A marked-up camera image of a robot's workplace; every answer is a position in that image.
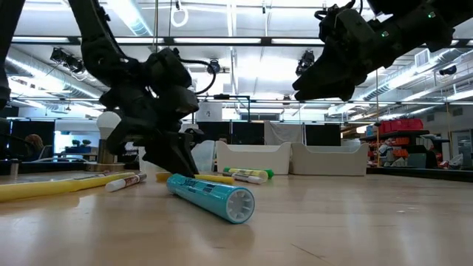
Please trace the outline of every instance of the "ceiling pipe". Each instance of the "ceiling pipe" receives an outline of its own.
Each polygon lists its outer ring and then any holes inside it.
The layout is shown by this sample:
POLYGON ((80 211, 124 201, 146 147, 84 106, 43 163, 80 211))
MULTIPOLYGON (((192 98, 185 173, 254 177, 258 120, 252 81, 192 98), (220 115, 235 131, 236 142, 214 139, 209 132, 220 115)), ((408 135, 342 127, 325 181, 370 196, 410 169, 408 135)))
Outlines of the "ceiling pipe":
POLYGON ((73 97, 76 97, 74 95, 80 95, 82 98, 99 98, 102 95, 100 90, 80 82, 71 75, 34 59, 15 48, 10 48, 6 62, 23 72, 30 73, 35 78, 47 79, 52 86, 62 86, 63 89, 69 91, 64 93, 71 93, 73 97))
MULTIPOLYGON (((426 89, 422 92, 418 92, 414 95, 411 95, 407 98, 402 99, 401 102, 409 102, 409 101, 421 98, 425 95, 431 94, 433 92, 437 92, 441 89, 449 88, 451 86, 454 86, 455 84, 457 84, 457 87, 465 86, 469 83, 470 78, 473 78, 473 73, 461 76, 461 77, 456 78, 456 79, 452 79, 450 81, 447 81, 446 83, 441 83, 440 85, 434 86, 433 88, 430 88, 430 89, 426 89)), ((379 112, 383 113, 383 112, 386 112, 388 109, 391 109, 391 108, 392 107, 384 107, 384 108, 381 108, 379 110, 379 112)), ((372 117, 375 113, 376 113, 375 111, 368 112, 363 117, 358 117, 358 119, 365 119, 366 117, 372 117)))
POLYGON ((135 0, 107 0, 109 6, 136 36, 153 36, 135 0))
MULTIPOLYGON (((451 62, 461 58, 464 55, 470 53, 472 49, 448 49, 447 51, 439 50, 430 55, 430 61, 426 66, 420 68, 416 66, 415 61, 402 69, 386 76, 379 84, 374 83, 364 90, 360 95, 355 96, 352 100, 371 100, 376 96, 382 95, 388 91, 403 86, 417 78, 421 77, 422 73, 441 69, 442 67, 450 64, 451 62)), ((340 106, 334 106, 330 108, 329 115, 345 113, 348 110, 355 107, 355 104, 342 104, 340 106)))

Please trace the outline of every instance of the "ceiling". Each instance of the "ceiling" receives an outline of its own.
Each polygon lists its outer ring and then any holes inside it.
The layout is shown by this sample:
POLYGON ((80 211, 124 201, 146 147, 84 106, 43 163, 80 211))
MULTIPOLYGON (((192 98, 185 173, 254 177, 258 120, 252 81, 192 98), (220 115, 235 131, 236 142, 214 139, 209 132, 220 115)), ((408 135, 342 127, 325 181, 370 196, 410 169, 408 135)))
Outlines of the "ceiling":
MULTIPOLYGON (((136 2, 143 20, 154 30, 156 3, 154 0, 137 0, 136 2)), ((313 14, 314 10, 320 9, 324 2, 331 6, 332 4, 343 5, 348 0, 182 0, 182 7, 188 11, 188 21, 181 27, 175 27, 170 23, 170 7, 175 5, 175 1, 172 1, 172 4, 170 4, 169 0, 159 0, 157 3, 159 10, 157 14, 158 35, 160 37, 226 37, 231 35, 239 37, 315 38, 319 35, 319 21, 313 17, 313 14), (266 14, 263 14, 263 4, 266 6, 266 14), (230 22, 233 22, 233 26, 231 26, 231 23, 228 23, 228 8, 234 14, 233 21, 230 19, 230 22)), ((103 0, 100 3, 111 18, 109 26, 116 37, 134 36, 134 33, 123 22, 119 14, 115 12, 116 9, 112 5, 103 0)), ((368 4, 365 2, 365 19, 371 19, 373 16, 368 4)), ((176 22, 182 21, 183 12, 174 14, 174 19, 176 22)), ((72 11, 67 6, 67 0, 27 0, 15 35, 79 36, 80 32, 72 11)), ((455 38, 471 38, 472 36, 473 20, 457 27, 455 38)), ((30 55, 32 58, 67 72, 65 68, 56 66, 50 60, 53 46, 14 44, 12 47, 30 55)), ((63 48, 78 58, 81 57, 79 46, 66 45, 55 47, 63 48)), ((149 47, 146 46, 125 46, 122 49, 128 56, 140 61, 145 61, 151 54, 149 47)), ((223 67, 231 69, 232 53, 230 47, 192 46, 179 47, 179 49, 182 58, 206 61, 218 59, 223 67)), ((297 79, 295 74, 297 61, 304 51, 312 50, 317 58, 323 48, 307 46, 234 47, 233 49, 236 59, 236 68, 234 68, 236 91, 232 91, 230 75, 222 73, 218 75, 216 86, 212 88, 210 93, 239 93, 241 95, 250 95, 256 99, 274 100, 282 99, 283 95, 292 95, 294 93, 291 85, 297 79)), ((396 60, 388 69, 379 69, 378 82, 381 82, 389 74, 395 73, 411 64, 414 61, 415 54, 422 50, 420 48, 414 49, 396 60)), ((210 77, 205 73, 205 68, 193 66, 191 71, 198 87, 205 87, 210 81, 210 77)), ((81 82, 93 86, 100 91, 108 89, 100 82, 95 81, 93 77, 84 78, 81 82)), ((375 83, 376 74, 372 73, 366 82, 356 89, 355 95, 366 92, 375 83)), ((402 100, 406 95, 415 94, 422 89, 425 89, 425 86, 422 87, 422 84, 415 84, 410 89, 399 87, 380 96, 380 100, 402 100)), ((306 108, 326 109, 328 106, 330 105, 314 105, 306 108)))

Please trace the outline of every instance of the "white storage bin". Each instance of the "white storage bin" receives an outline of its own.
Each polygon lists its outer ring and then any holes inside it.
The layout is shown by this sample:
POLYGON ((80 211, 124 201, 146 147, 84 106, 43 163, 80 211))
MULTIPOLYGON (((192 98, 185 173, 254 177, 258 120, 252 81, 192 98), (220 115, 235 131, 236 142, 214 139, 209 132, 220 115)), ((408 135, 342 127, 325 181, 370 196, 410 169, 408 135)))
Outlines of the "white storage bin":
POLYGON ((217 141, 217 170, 225 167, 243 169, 272 169, 274 174, 288 174, 290 143, 280 146, 227 145, 217 141))
POLYGON ((291 174, 364 176, 369 146, 305 146, 292 143, 291 174))

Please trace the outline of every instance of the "office desk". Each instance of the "office desk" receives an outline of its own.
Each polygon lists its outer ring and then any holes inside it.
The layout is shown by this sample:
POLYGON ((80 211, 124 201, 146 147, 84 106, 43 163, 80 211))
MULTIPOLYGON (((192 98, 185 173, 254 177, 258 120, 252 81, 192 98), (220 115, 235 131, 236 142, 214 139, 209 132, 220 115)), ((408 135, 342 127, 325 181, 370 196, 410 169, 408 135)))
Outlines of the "office desk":
MULTIPOLYGON (((20 175, 62 179, 90 173, 20 175)), ((153 177, 0 204, 0 265, 470 265, 473 184, 371 175, 238 183, 244 225, 170 195, 153 177)))

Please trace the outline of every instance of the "white marker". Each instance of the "white marker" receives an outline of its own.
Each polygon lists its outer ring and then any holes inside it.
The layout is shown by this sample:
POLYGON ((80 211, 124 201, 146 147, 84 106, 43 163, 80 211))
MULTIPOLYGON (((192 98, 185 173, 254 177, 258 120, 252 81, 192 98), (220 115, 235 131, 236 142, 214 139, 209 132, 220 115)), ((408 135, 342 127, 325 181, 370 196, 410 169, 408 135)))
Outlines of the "white marker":
POLYGON ((265 182, 261 177, 255 177, 241 173, 223 173, 224 177, 233 177, 235 180, 261 185, 265 182))
POLYGON ((105 190, 107 192, 117 191, 122 188, 126 188, 131 185, 137 184, 145 179, 146 179, 146 174, 136 174, 132 177, 127 177, 120 180, 111 181, 110 183, 105 185, 105 190))

